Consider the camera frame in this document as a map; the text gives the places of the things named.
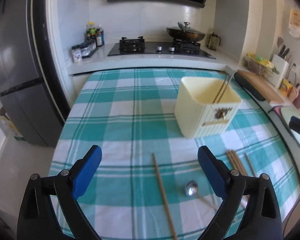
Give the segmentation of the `light wooden chopstick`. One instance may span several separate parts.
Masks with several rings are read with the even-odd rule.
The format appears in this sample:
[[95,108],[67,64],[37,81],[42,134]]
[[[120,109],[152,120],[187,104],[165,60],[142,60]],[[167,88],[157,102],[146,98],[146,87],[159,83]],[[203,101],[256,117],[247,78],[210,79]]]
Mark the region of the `light wooden chopstick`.
[[248,164],[249,164],[249,167],[250,167],[250,169],[251,169],[251,172],[252,172],[253,176],[254,176],[254,177],[257,177],[257,174],[256,174],[256,172],[255,172],[255,170],[254,170],[253,164],[252,164],[252,162],[251,162],[251,160],[250,160],[248,154],[247,154],[247,153],[244,153],[244,156],[245,156],[245,158],[246,158],[246,160],[247,160],[247,162],[248,162]]

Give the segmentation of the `glass french press jug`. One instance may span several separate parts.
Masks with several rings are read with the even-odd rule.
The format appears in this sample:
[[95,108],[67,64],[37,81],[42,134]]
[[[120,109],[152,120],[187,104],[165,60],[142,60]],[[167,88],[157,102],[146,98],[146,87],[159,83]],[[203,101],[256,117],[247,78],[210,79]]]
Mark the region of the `glass french press jug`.
[[207,38],[207,44],[206,44],[207,48],[216,51],[220,45],[221,45],[221,38],[217,34],[215,34],[213,29],[210,29]]

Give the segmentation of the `dark wok with lid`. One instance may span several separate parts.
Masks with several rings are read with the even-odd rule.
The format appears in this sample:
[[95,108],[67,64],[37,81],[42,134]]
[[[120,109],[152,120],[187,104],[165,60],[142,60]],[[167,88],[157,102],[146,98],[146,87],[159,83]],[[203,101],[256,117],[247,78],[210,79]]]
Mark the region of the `dark wok with lid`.
[[186,42],[199,42],[205,37],[205,33],[190,28],[189,22],[178,22],[177,27],[166,27],[166,31],[174,40]]

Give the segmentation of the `spice jar rack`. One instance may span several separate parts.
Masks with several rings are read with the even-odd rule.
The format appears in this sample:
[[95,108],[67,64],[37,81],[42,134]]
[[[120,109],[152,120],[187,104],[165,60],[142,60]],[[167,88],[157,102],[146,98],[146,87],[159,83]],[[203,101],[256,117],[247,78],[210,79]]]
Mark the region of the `spice jar rack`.
[[71,47],[72,61],[74,63],[81,62],[83,59],[91,58],[98,50],[95,40],[87,40],[81,44]]

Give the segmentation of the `teal white checkered tablecloth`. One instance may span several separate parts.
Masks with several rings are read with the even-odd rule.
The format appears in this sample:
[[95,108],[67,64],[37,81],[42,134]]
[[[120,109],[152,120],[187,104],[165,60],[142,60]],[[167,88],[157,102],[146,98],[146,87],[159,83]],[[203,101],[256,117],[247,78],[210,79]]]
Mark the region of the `teal white checkered tablecloth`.
[[175,231],[197,239],[215,214],[185,186],[196,181],[199,194],[221,204],[202,171],[197,151],[207,146],[227,162],[235,150],[247,172],[247,153],[256,174],[270,176],[282,218],[300,196],[296,166],[266,113],[236,82],[242,103],[222,134],[187,139],[174,116],[182,77],[222,73],[189,69],[126,69],[92,74],[83,86],[57,144],[50,174],[70,168],[93,145],[102,148],[101,164],[78,203],[102,239],[171,239],[155,174],[155,154]]

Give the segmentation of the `dark brown wooden chopstick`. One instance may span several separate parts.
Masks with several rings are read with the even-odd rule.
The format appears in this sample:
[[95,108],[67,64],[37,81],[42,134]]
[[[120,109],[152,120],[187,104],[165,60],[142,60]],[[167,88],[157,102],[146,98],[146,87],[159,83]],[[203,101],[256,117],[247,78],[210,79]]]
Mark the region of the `dark brown wooden chopstick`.
[[225,93],[226,91],[226,88],[228,87],[229,85],[229,82],[230,82],[230,77],[226,77],[221,85],[221,87],[219,88],[215,98],[213,99],[212,103],[219,103],[223,94]]

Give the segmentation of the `cream ribbed utensil holder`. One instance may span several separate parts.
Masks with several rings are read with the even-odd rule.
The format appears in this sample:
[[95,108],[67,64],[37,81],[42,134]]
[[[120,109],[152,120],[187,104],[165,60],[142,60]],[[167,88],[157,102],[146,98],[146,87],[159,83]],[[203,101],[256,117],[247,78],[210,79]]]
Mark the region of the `cream ribbed utensil holder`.
[[223,81],[214,77],[181,78],[174,115],[184,137],[217,135],[228,128],[242,99],[229,86],[221,101],[212,103]]

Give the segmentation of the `grey refrigerator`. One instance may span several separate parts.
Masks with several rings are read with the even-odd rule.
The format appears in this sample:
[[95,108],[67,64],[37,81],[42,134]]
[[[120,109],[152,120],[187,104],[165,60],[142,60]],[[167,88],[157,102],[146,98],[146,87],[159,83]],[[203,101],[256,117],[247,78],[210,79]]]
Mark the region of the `grey refrigerator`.
[[52,58],[46,0],[0,0],[0,102],[28,143],[57,145],[70,107]]

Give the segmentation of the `yellow snack packet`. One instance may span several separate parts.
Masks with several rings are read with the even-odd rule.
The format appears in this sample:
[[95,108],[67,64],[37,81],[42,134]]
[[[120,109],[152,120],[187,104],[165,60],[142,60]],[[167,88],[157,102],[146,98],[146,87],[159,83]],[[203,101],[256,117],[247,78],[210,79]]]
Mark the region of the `yellow snack packet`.
[[292,88],[293,86],[291,85],[291,83],[288,80],[283,79],[279,87],[279,91],[282,95],[288,97]]

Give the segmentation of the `black gas stove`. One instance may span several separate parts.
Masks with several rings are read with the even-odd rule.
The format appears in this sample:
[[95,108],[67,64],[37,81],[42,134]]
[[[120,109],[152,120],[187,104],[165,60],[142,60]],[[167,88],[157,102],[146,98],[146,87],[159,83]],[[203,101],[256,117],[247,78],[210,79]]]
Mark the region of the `black gas stove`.
[[121,38],[116,43],[108,56],[133,55],[133,54],[167,54],[203,57],[207,59],[216,58],[200,48],[197,42],[186,42],[173,40],[172,42],[146,42],[140,36],[135,39]]

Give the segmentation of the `large silver spoon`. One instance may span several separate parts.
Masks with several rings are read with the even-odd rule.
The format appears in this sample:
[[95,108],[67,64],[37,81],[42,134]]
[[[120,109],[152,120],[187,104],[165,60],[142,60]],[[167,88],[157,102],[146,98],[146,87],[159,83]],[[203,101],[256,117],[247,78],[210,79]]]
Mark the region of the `large silver spoon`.
[[201,200],[202,202],[204,202],[206,205],[208,205],[210,208],[214,209],[215,211],[218,210],[218,207],[213,205],[211,202],[209,202],[208,200],[206,200],[204,197],[202,197],[200,194],[199,194],[199,191],[198,191],[198,184],[196,181],[192,180],[192,181],[189,181],[186,186],[185,186],[185,189],[184,189],[184,192],[185,194],[188,196],[188,197],[197,197],[199,200]]

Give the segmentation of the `white knife block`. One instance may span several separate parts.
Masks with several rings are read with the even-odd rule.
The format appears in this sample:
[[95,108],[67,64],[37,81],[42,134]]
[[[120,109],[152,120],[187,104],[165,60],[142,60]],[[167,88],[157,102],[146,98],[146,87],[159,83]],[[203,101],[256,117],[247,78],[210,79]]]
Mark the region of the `white knife block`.
[[268,81],[275,87],[279,88],[283,78],[285,77],[286,71],[288,69],[289,63],[285,60],[284,53],[286,51],[286,46],[283,45],[280,52],[273,55],[272,64],[274,68],[271,70],[268,76]]

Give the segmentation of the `wooden cutting board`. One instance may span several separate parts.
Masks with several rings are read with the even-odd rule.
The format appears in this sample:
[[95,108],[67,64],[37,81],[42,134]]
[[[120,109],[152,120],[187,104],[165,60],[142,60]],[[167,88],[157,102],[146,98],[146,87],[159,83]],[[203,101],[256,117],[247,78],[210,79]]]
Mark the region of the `wooden cutting board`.
[[246,72],[243,70],[237,71],[240,76],[245,78],[252,86],[253,88],[259,92],[268,103],[273,104],[284,104],[284,100],[273,90],[270,85],[268,85],[264,78],[260,77],[259,75],[256,75],[251,72]]

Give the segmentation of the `sauce bottles cluster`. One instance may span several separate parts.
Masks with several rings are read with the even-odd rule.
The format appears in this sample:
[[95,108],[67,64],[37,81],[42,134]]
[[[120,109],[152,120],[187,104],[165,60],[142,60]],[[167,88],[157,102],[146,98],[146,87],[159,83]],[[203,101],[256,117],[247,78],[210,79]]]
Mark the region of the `sauce bottles cluster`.
[[97,47],[104,46],[103,29],[100,25],[96,27],[94,22],[88,22],[85,38],[87,41],[94,40]]

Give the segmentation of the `light green tray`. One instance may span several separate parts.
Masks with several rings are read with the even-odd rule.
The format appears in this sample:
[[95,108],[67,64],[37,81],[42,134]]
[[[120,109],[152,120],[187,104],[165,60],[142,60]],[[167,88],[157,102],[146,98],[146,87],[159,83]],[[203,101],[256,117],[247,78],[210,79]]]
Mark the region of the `light green tray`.
[[285,128],[300,146],[300,114],[292,106],[276,106],[273,111],[279,116]]

